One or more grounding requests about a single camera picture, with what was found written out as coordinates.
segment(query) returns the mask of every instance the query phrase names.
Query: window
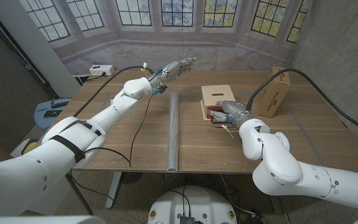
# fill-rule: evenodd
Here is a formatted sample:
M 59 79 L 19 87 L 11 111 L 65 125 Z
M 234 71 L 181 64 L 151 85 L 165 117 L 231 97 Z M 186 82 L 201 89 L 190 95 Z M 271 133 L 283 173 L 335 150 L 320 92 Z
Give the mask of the window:
M 94 0 L 66 0 L 82 31 L 102 27 Z
M 122 25 L 151 26 L 149 0 L 116 0 Z
M 288 0 L 260 0 L 252 30 L 275 37 Z
M 206 0 L 205 27 L 232 27 L 236 14 L 237 0 Z
M 306 13 L 308 12 L 309 3 L 311 0 L 303 0 L 302 6 L 299 9 L 298 15 L 296 16 L 295 22 L 293 23 L 290 35 L 288 36 L 287 41 L 296 43 L 298 39 L 298 34 L 301 31 L 302 23 L 306 17 Z
M 163 26 L 192 26 L 193 0 L 161 0 Z
M 68 36 L 51 0 L 20 0 L 20 3 L 48 42 Z

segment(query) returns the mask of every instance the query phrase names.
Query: wooden box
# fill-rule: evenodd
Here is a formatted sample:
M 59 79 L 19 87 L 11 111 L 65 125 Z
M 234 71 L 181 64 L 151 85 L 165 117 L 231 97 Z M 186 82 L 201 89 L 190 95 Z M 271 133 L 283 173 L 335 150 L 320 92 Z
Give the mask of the wooden box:
M 202 86 L 201 91 L 203 92 L 201 110 L 205 121 L 209 121 L 211 119 L 211 115 L 208 114 L 208 110 L 222 110 L 221 106 L 216 106 L 216 102 L 219 100 L 236 100 L 234 99 L 233 92 L 231 91 L 229 85 Z

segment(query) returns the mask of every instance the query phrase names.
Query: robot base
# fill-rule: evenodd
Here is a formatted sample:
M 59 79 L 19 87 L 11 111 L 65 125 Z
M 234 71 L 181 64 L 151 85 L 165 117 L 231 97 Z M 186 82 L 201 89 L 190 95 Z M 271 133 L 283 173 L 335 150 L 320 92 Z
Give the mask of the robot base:
M 183 187 L 177 187 L 173 190 L 182 193 Z M 187 220 L 192 220 L 186 223 L 237 223 L 237 218 L 231 204 L 215 191 L 205 187 L 191 185 L 186 186 L 185 196 L 190 203 L 191 217 L 194 218 L 186 218 Z M 185 216 L 189 217 L 189 204 L 185 198 L 184 201 Z M 148 224 L 181 223 L 181 216 L 183 216 L 182 195 L 168 191 L 152 205 Z

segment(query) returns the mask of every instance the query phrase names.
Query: cardboard box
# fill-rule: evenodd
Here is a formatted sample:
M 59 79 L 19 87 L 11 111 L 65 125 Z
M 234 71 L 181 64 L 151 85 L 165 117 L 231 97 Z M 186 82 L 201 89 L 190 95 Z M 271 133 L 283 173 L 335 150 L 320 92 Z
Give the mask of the cardboard box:
M 216 106 L 216 102 L 219 100 L 236 100 L 229 85 L 202 86 L 201 91 L 203 92 L 201 110 L 205 121 L 211 120 L 208 110 L 222 110 L 221 106 Z
M 273 67 L 267 78 L 272 77 L 274 74 L 283 69 L 284 68 Z M 272 118 L 290 87 L 290 74 L 288 72 L 284 72 L 273 79 L 273 81 L 265 87 L 264 93 L 260 99 L 258 114 Z

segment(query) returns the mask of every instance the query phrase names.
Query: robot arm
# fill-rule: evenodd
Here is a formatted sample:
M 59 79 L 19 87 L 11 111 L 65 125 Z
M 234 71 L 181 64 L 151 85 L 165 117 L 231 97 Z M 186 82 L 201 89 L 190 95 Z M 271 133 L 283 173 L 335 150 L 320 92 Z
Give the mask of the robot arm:
M 149 79 L 128 81 L 112 105 L 91 119 L 65 118 L 45 134 L 41 146 L 0 162 L 0 215 L 20 215 L 73 166 L 88 165 L 98 150 L 86 154 L 83 151 L 104 146 L 106 136 L 122 119 L 136 112 L 143 96 L 163 93 L 164 83 L 188 71 L 195 60 L 172 62 Z
M 252 174 L 263 193 L 306 195 L 358 208 L 358 173 L 298 162 L 290 153 L 287 137 L 280 132 L 271 134 L 270 128 L 255 119 L 242 103 L 216 104 L 222 106 L 226 121 L 239 128 L 246 158 L 263 159 Z

